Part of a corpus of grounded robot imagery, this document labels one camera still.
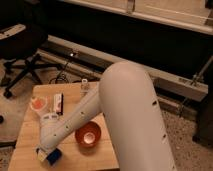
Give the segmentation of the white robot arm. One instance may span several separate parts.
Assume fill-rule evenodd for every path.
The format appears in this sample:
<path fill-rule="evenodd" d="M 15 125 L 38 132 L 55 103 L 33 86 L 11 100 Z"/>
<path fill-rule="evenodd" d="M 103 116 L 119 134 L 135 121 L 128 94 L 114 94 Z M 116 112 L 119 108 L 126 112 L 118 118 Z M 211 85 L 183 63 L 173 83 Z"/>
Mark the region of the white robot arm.
<path fill-rule="evenodd" d="M 177 171 L 153 82 L 142 65 L 128 61 L 109 66 L 71 113 L 41 117 L 37 156 L 55 163 L 61 141 L 100 113 L 120 171 Z"/>

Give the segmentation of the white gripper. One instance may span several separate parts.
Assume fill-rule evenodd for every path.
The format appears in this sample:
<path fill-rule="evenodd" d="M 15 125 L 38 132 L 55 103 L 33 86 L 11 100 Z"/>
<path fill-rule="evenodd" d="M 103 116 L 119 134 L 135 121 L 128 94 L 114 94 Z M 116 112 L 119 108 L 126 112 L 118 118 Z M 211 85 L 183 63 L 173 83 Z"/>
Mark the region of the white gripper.
<path fill-rule="evenodd" d="M 53 152 L 57 147 L 42 147 L 38 146 L 36 148 L 37 158 L 39 161 L 44 162 L 47 161 L 47 156 Z"/>

